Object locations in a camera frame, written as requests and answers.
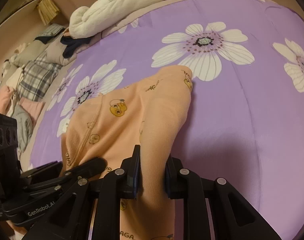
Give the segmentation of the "grey folded garment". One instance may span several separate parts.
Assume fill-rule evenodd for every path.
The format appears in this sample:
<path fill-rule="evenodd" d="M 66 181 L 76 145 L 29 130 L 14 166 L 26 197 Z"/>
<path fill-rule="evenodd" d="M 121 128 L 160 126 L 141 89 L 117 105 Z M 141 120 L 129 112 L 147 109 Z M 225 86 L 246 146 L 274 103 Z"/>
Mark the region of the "grey folded garment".
<path fill-rule="evenodd" d="M 23 153 L 33 134 L 33 123 L 29 114 L 19 104 L 15 106 L 12 117 L 17 122 L 18 149 Z"/>

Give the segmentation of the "pink fleece garment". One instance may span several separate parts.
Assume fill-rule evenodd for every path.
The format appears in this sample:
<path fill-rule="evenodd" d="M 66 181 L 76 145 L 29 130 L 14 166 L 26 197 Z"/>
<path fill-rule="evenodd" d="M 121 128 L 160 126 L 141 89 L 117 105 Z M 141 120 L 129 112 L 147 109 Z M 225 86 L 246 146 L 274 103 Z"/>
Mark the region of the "pink fleece garment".
<path fill-rule="evenodd" d="M 10 99 L 14 89 L 4 85 L 0 87 L 0 114 L 6 115 L 10 107 Z"/>

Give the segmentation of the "orange cartoon print baby garment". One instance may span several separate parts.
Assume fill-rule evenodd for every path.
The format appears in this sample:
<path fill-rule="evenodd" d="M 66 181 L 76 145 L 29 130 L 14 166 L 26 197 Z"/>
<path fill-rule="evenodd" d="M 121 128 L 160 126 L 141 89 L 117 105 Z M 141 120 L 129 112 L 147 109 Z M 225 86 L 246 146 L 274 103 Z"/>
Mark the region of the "orange cartoon print baby garment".
<path fill-rule="evenodd" d="M 119 204 L 122 239 L 173 239 L 175 204 L 164 190 L 164 171 L 174 140 L 187 119 L 192 72 L 185 66 L 82 103 L 61 137 L 64 171 L 92 158 L 120 167 L 140 145 L 141 184 L 135 200 Z"/>

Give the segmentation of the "striped blue folded cloth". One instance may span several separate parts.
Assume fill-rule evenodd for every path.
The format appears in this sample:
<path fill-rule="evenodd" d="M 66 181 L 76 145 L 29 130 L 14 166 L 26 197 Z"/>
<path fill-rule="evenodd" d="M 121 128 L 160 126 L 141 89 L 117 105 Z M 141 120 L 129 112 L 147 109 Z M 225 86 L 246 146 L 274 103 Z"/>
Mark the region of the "striped blue folded cloth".
<path fill-rule="evenodd" d="M 65 30 L 65 27 L 60 24 L 53 23 L 49 25 L 41 34 L 39 34 L 35 40 L 41 41 L 43 44 L 47 44 L 57 37 Z"/>

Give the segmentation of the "purple floral bed sheet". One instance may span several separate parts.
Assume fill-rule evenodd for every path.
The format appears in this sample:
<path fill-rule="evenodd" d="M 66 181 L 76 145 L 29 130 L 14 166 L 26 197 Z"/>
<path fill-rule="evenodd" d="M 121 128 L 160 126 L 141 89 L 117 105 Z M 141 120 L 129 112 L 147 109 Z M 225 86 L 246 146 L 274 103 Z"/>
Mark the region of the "purple floral bed sheet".
<path fill-rule="evenodd" d="M 246 198 L 277 237 L 294 239 L 304 226 L 304 22 L 266 0 L 172 0 L 141 17 L 141 28 L 112 33 L 81 52 L 83 65 L 62 102 L 44 109 L 30 146 L 32 167 L 63 162 L 61 137 L 77 108 L 127 87 L 153 68 L 162 39 L 190 24 L 224 22 L 247 36 L 254 61 L 221 59 L 211 81 L 192 73 L 191 103 L 169 156 L 199 177 L 224 178 Z"/>

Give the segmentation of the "dark navy garment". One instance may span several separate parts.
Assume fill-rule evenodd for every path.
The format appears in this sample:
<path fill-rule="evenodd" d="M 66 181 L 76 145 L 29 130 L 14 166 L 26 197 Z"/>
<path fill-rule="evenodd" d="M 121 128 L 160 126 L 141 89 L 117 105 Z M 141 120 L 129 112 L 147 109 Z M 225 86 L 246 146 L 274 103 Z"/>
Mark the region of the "dark navy garment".
<path fill-rule="evenodd" d="M 92 37 L 74 39 L 71 36 L 62 36 L 60 42 L 66 46 L 63 51 L 63 58 L 68 59 L 82 45 L 90 43 Z"/>

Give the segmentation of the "white cream garment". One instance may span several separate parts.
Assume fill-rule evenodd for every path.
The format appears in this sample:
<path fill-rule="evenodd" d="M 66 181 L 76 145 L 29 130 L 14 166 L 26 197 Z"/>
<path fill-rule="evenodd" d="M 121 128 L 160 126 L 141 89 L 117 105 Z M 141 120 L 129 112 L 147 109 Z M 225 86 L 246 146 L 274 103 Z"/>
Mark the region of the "white cream garment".
<path fill-rule="evenodd" d="M 12 117 L 17 104 L 17 88 L 24 77 L 23 69 L 17 68 L 16 71 L 7 79 L 6 87 L 9 90 L 9 105 L 6 116 Z"/>

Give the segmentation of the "taupe pillow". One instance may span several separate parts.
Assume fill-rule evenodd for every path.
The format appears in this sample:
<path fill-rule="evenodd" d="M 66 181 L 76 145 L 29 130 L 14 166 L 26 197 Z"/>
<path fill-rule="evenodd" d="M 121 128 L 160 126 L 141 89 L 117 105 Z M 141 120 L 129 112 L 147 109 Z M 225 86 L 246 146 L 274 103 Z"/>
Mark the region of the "taupe pillow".
<path fill-rule="evenodd" d="M 62 66 L 68 65 L 71 61 L 76 59 L 76 54 L 73 54 L 70 58 L 63 57 L 63 52 L 66 46 L 60 42 L 60 39 L 56 39 L 47 44 L 43 44 L 39 40 L 33 41 L 28 45 L 21 53 L 14 54 L 10 58 L 10 62 L 18 67 L 27 64 L 29 61 L 34 61 L 38 57 L 45 55 L 45 62 L 57 63 Z"/>

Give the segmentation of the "plaid grey pillow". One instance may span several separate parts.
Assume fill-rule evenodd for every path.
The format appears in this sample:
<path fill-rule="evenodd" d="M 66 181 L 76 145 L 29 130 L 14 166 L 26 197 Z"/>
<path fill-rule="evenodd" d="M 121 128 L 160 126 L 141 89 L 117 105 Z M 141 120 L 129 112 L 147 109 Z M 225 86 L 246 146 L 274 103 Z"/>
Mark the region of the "plaid grey pillow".
<path fill-rule="evenodd" d="M 61 68 L 60 64 L 48 62 L 45 51 L 36 59 L 28 61 L 23 69 L 23 79 L 17 87 L 18 98 L 41 101 Z"/>

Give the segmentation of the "white plush goose toy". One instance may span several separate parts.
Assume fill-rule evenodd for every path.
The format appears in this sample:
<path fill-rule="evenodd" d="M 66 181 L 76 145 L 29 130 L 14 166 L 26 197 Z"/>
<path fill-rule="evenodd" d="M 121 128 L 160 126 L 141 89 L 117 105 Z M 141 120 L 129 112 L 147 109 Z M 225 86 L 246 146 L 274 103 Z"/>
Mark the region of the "white plush goose toy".
<path fill-rule="evenodd" d="M 164 0 L 97 0 L 79 7 L 71 17 L 68 32 L 73 38 L 88 38 L 119 22 L 139 9 Z"/>

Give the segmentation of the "pink folded garment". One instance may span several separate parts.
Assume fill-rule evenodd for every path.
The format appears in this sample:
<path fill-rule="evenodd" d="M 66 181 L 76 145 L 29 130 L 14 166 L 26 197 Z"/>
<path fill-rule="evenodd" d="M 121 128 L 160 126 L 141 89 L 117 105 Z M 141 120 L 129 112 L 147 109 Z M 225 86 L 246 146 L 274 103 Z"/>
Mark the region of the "pink folded garment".
<path fill-rule="evenodd" d="M 19 105 L 29 114 L 32 120 L 33 126 L 36 125 L 36 122 L 43 110 L 45 105 L 44 102 L 31 101 L 27 98 L 21 98 Z"/>

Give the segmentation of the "straw tassel bundle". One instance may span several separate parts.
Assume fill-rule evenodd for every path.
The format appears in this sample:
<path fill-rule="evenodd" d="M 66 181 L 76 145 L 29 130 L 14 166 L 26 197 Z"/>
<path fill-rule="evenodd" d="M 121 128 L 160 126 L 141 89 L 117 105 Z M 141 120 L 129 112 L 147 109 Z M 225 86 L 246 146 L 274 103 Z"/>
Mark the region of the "straw tassel bundle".
<path fill-rule="evenodd" d="M 40 0 L 36 7 L 44 25 L 48 25 L 60 13 L 52 0 Z"/>

